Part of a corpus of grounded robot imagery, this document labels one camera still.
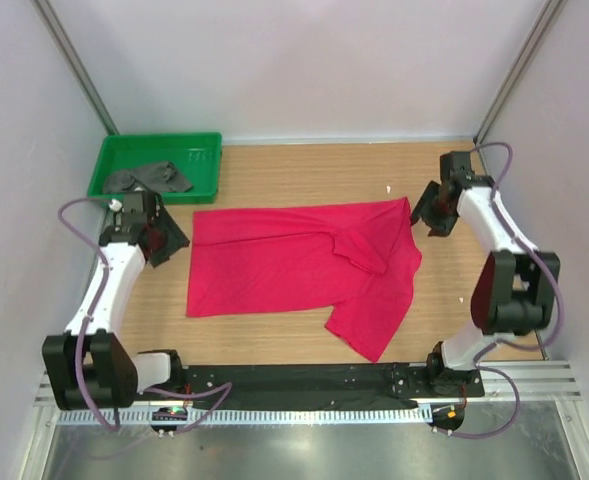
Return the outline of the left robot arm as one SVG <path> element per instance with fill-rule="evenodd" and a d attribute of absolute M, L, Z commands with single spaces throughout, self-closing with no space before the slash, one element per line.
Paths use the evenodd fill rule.
<path fill-rule="evenodd" d="M 73 318 L 49 335 L 42 357 L 57 406 L 63 411 L 121 409 L 149 388 L 163 399 L 186 387 L 179 354 L 172 349 L 127 353 L 119 339 L 125 310 L 143 270 L 158 267 L 190 241 L 168 213 L 160 194 L 137 190 L 108 204 L 112 221 L 92 239 L 65 217 L 58 219 L 91 248 L 93 277 Z"/>

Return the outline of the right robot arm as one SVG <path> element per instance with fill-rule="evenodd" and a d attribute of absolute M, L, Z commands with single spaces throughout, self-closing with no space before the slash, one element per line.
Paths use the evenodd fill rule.
<path fill-rule="evenodd" d="M 468 151 L 440 157 L 440 179 L 428 183 L 411 214 L 433 237 L 449 236 L 458 221 L 472 229 L 487 258 L 471 296 L 471 322 L 438 343 L 427 357 L 426 387 L 446 396 L 474 383 L 478 361 L 494 347 L 548 327 L 562 313 L 560 259 L 540 250 L 504 206 L 500 182 L 476 173 Z"/>

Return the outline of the pink red t-shirt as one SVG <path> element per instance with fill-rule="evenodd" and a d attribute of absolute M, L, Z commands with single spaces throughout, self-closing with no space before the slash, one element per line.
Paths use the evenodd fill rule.
<path fill-rule="evenodd" d="M 414 298 L 422 254 L 407 198 L 198 211 L 192 318 L 329 307 L 326 329 L 378 362 Z"/>

